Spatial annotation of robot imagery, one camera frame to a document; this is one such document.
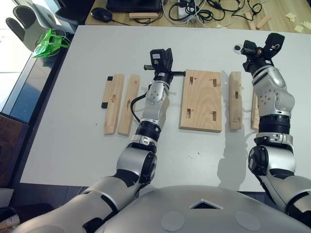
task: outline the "wooden stick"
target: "wooden stick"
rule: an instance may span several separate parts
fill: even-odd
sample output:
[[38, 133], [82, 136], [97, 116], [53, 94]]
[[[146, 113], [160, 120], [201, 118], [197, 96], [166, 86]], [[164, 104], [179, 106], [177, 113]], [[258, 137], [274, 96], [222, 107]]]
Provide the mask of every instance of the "wooden stick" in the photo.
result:
[[158, 14], [155, 12], [150, 13], [130, 13], [130, 18], [158, 18]]
[[107, 79], [105, 94], [102, 102], [102, 107], [107, 108], [106, 119], [104, 123], [104, 134], [113, 134], [116, 130], [123, 83], [123, 74], [116, 74], [113, 77], [108, 77]]
[[[249, 12], [245, 12], [245, 16], [246, 18], [252, 19], [252, 15]], [[250, 30], [256, 30], [256, 26], [253, 20], [252, 21], [246, 20], [246, 21]]]
[[128, 136], [131, 131], [131, 126], [133, 122], [133, 114], [131, 112], [131, 103], [133, 99], [137, 97], [139, 89], [139, 75], [132, 74], [128, 82], [126, 96], [124, 99], [124, 105], [121, 113], [121, 118], [119, 121], [118, 134]]
[[233, 71], [230, 74], [230, 129], [242, 128], [242, 88], [241, 72]]
[[271, 19], [271, 16], [265, 16], [256, 26], [256, 30], [259, 30], [262, 28], [269, 20]]

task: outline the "power strip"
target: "power strip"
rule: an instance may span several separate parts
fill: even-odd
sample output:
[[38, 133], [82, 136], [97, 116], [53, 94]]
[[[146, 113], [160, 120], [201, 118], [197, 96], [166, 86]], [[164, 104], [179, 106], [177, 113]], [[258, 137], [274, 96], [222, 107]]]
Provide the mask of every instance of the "power strip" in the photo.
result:
[[[186, 13], [186, 8], [185, 7], [178, 7], [178, 18], [183, 18], [185, 16], [187, 16], [188, 14]], [[188, 18], [183, 19], [183, 21], [186, 21], [190, 18], [191, 16], [189, 16]], [[192, 19], [190, 20], [190, 22], [195, 22], [196, 21], [196, 17], [192, 17]]]

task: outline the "cable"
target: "cable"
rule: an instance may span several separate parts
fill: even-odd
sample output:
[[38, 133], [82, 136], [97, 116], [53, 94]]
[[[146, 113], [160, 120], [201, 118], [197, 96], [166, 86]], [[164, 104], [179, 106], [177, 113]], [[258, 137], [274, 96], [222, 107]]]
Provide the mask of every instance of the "cable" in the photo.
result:
[[[269, 1], [269, 0], [261, 1], [260, 4], [264, 4], [264, 3], [268, 2], [268, 1]], [[244, 15], [246, 12], [250, 12], [251, 10], [252, 10], [252, 9], [250, 9], [250, 10], [248, 10], [248, 11], [244, 11], [241, 15]], [[228, 24], [226, 24], [226, 25], [223, 25], [223, 26], [221, 26], [221, 27], [219, 27], [219, 28], [223, 28], [223, 27], [230, 26], [231, 24], [233, 24], [233, 23], [234, 23], [235, 21], [237, 21], [237, 20], [238, 20], [238, 18], [234, 19], [231, 23], [228, 23]]]
[[[208, 3], [210, 5], [211, 5], [211, 2], [212, 3], [217, 3], [217, 2], [214, 2], [214, 1], [211, 1], [211, 0], [207, 0], [207, 1], [208, 1]], [[196, 16], [201, 24], [203, 24], [205, 21], [212, 21], [212, 20], [221, 21], [221, 20], [224, 19], [224, 17], [225, 17], [225, 10], [222, 9], [222, 7], [220, 6], [219, 3], [217, 3], [218, 7], [215, 6], [214, 8], [219, 9], [219, 10], [221, 10], [224, 13], [222, 18], [215, 18], [213, 12], [211, 12], [210, 10], [202, 10], [203, 6], [201, 8], [199, 8], [199, 6], [201, 6], [202, 3], [203, 3], [203, 0], [200, 2], [199, 5], [197, 5], [195, 0], [191, 0], [190, 2], [187, 2], [185, 0], [181, 0], [180, 2], [177, 2], [177, 3], [175, 3], [174, 5], [172, 5], [170, 7], [170, 9], [169, 9], [169, 18], [171, 20], [173, 20], [173, 21], [182, 21], [182, 20], [187, 19], [189, 16], [192, 15], [192, 16]], [[171, 16], [171, 12], [172, 12], [172, 9], [174, 7], [176, 7], [176, 6], [184, 7], [185, 8], [185, 12], [188, 15], [186, 15], [186, 16], [184, 16], [182, 18], [173, 18]]]
[[241, 7], [241, 2], [240, 0], [235, 0], [238, 3], [238, 8], [236, 10], [229, 10], [229, 9], [225, 9], [220, 5], [220, 0], [218, 0], [218, 2], [216, 2], [215, 0], [207, 0], [207, 3], [213, 7], [214, 9], [217, 10], [222, 10], [222, 11], [228, 11], [228, 12], [236, 12], [240, 9], [242, 9], [243, 7]]
[[126, 26], [130, 26], [129, 24], [126, 24], [126, 23], [121, 23], [121, 22], [116, 21], [116, 20], [114, 20], [114, 19], [112, 19], [111, 21], [116, 22], [116, 23], [120, 23], [120, 24], [123, 24], [123, 25], [126, 25]]
[[[207, 1], [207, 0], [204, 0], [203, 5], [200, 7], [200, 9], [198, 10], [197, 13], [199, 13], [199, 12], [202, 10], [202, 8], [204, 7], [204, 5], [206, 4], [206, 1]], [[161, 2], [162, 2], [163, 14], [164, 14], [165, 18], [166, 18], [169, 22], [171, 22], [171, 23], [173, 23], [173, 24], [184, 24], [184, 23], [188, 23], [189, 21], [192, 20], [193, 17], [196, 17], [196, 15], [197, 15], [197, 13], [195, 13], [195, 14], [193, 14], [192, 16], [190, 16], [186, 21], [183, 21], [183, 22], [179, 22], [179, 23], [174, 22], [173, 20], [171, 20], [171, 19], [167, 16], [167, 14], [166, 14], [166, 12], [165, 12], [165, 10], [164, 10], [164, 4], [163, 4], [164, 0], [162, 0]]]
[[[237, 11], [236, 11], [236, 12], [234, 12], [231, 16], [238, 16], [238, 17], [245, 18], [245, 19], [247, 19], [247, 20], [249, 20], [249, 21], [253, 21], [253, 20], [254, 20], [254, 16], [257, 15], [257, 14], [262, 10], [262, 3], [256, 3], [256, 4], [254, 4], [253, 6], [251, 6], [250, 0], [247, 0], [247, 4], [248, 4], [248, 6], [249, 6], [249, 8], [250, 8], [249, 11], [252, 11], [252, 13], [253, 13], [251, 19], [249, 19], [249, 18], [243, 16], [243, 14], [245, 14], [246, 12], [249, 12], [249, 11], [246, 11], [246, 12], [244, 12], [244, 13], [241, 14], [241, 15], [237, 15], [237, 14], [236, 14]], [[260, 6], [260, 9], [259, 9], [258, 11], [255, 11], [255, 8], [257, 8], [258, 6]]]
[[138, 96], [137, 98], [133, 99], [133, 101], [131, 102], [131, 112], [132, 112], [133, 116], [135, 117], [135, 119], [136, 119], [138, 122], [140, 122], [140, 119], [139, 119], [139, 118], [136, 116], [136, 114], [134, 113], [133, 107], [134, 107], [134, 104], [135, 104], [138, 100], [141, 100], [141, 99], [143, 99], [143, 98], [146, 97], [147, 92], [146, 92], [145, 94], [143, 94], [143, 95], [141, 95], [141, 96]]

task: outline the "light wood piece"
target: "light wood piece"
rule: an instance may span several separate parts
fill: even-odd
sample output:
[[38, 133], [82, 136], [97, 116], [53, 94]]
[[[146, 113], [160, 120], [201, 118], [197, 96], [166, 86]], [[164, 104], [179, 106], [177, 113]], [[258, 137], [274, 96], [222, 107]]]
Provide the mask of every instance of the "light wood piece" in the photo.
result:
[[255, 92], [253, 92], [253, 101], [252, 101], [251, 129], [255, 131], [258, 131], [259, 129], [258, 99]]
[[271, 19], [271, 16], [265, 16], [259, 23], [256, 25], [256, 30], [259, 30], [262, 28], [269, 20]]
[[230, 74], [230, 129], [242, 128], [242, 83], [241, 72], [232, 71]]
[[132, 74], [128, 82], [126, 96], [124, 99], [124, 105], [121, 113], [121, 118], [119, 121], [118, 134], [128, 136], [131, 131], [131, 126], [133, 122], [133, 114], [131, 112], [131, 103], [133, 99], [137, 97], [139, 89], [139, 75]]
[[[252, 18], [252, 15], [251, 15], [251, 13], [246, 12], [246, 13], [245, 13], [245, 17], [247, 17], [248, 19], [251, 19], [251, 18]], [[248, 28], [249, 28], [250, 30], [256, 30], [256, 26], [255, 26], [255, 23], [254, 23], [253, 20], [250, 21], [250, 20], [247, 20], [247, 19], [246, 19], [246, 21], [247, 21]]]
[[180, 109], [180, 129], [221, 132], [221, 73], [186, 70]]
[[[170, 7], [176, 3], [177, 0], [169, 0], [166, 5], [164, 5], [165, 12], [168, 14], [168, 11]], [[261, 0], [251, 0], [251, 4], [260, 3]], [[223, 0], [221, 1], [221, 5], [225, 9], [236, 9], [237, 8], [237, 2], [232, 0]], [[93, 8], [95, 7], [106, 7], [106, 0], [95, 0], [93, 4]], [[211, 9], [211, 7], [208, 4], [205, 4], [203, 9], [211, 10], [214, 14], [215, 18], [221, 18], [223, 17], [223, 12], [218, 11], [216, 9]], [[245, 11], [249, 10], [248, 4], [246, 3], [244, 7], [237, 12], [243, 13]], [[297, 15], [296, 22], [290, 22], [288, 18], [285, 17], [285, 15], [289, 12], [294, 13]], [[273, 18], [266, 23], [261, 30], [264, 31], [276, 31], [276, 32], [289, 32], [289, 33], [296, 33], [294, 30], [296, 24], [300, 25], [300, 23], [303, 23], [305, 21], [311, 21], [311, 8], [309, 7], [306, 0], [269, 0], [268, 2], [265, 2], [262, 4], [262, 11], [255, 15], [254, 21], [255, 24], [261, 21], [266, 15], [271, 15]], [[178, 11], [177, 7], [174, 7], [172, 9], [172, 16], [178, 17]], [[122, 12], [113, 12], [113, 19], [122, 23], [130, 24], [133, 26], [142, 26], [142, 24], [139, 24], [135, 22], [133, 19], [130, 19], [128, 13], [122, 13]], [[241, 17], [231, 16], [231, 14], [225, 15], [225, 18], [218, 22], [215, 20], [212, 20], [211, 22], [205, 23], [205, 25], [209, 28], [217, 28], [217, 25], [227, 25], [226, 26], [229, 29], [249, 29], [246, 20], [244, 20]], [[96, 20], [92, 17], [91, 14], [88, 15], [86, 19], [86, 25], [120, 25], [116, 22], [109, 22], [104, 23], [99, 20]], [[148, 26], [161, 26], [161, 27], [185, 27], [186, 24], [173, 24], [169, 22], [165, 16], [162, 16], [160, 19], [156, 20], [155, 22], [148, 24]], [[196, 21], [194, 23], [189, 22], [188, 27], [193, 28], [202, 28], [204, 27], [200, 22]], [[311, 30], [303, 30], [302, 33], [311, 33]]]
[[116, 130], [124, 83], [124, 74], [109, 76], [106, 82], [102, 108], [106, 108], [104, 134], [113, 134]]
[[158, 18], [158, 14], [155, 12], [149, 13], [130, 13], [130, 18]]

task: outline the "wood scrap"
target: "wood scrap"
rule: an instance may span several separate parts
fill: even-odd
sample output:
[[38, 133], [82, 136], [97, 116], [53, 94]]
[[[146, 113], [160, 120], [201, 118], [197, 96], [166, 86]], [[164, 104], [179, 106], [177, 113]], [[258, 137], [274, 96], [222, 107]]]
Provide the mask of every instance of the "wood scrap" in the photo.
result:
[[147, 12], [147, 13], [130, 13], [130, 18], [158, 18], [158, 13]]
[[[246, 18], [248, 18], [248, 19], [252, 19], [252, 18], [253, 18], [252, 15], [251, 15], [251, 13], [249, 13], [249, 12], [245, 12], [245, 16], [246, 16]], [[256, 26], [255, 26], [255, 23], [254, 23], [253, 20], [246, 20], [246, 21], [247, 21], [248, 28], [249, 28], [250, 30], [256, 30]]]
[[269, 20], [271, 19], [271, 16], [265, 16], [259, 23], [256, 25], [256, 30], [259, 30], [262, 28]]
[[242, 128], [242, 83], [241, 72], [232, 71], [230, 74], [230, 129]]
[[220, 72], [186, 70], [179, 128], [221, 132], [221, 99]]
[[131, 103], [133, 99], [137, 97], [139, 89], [139, 75], [132, 74], [128, 82], [126, 96], [124, 99], [124, 105], [121, 113], [121, 118], [119, 121], [118, 134], [128, 136], [131, 131], [131, 126], [133, 122], [133, 114], [131, 112]]
[[106, 108], [106, 118], [104, 123], [104, 134], [113, 134], [116, 130], [120, 102], [124, 83], [123, 74], [109, 76], [106, 82], [102, 108]]

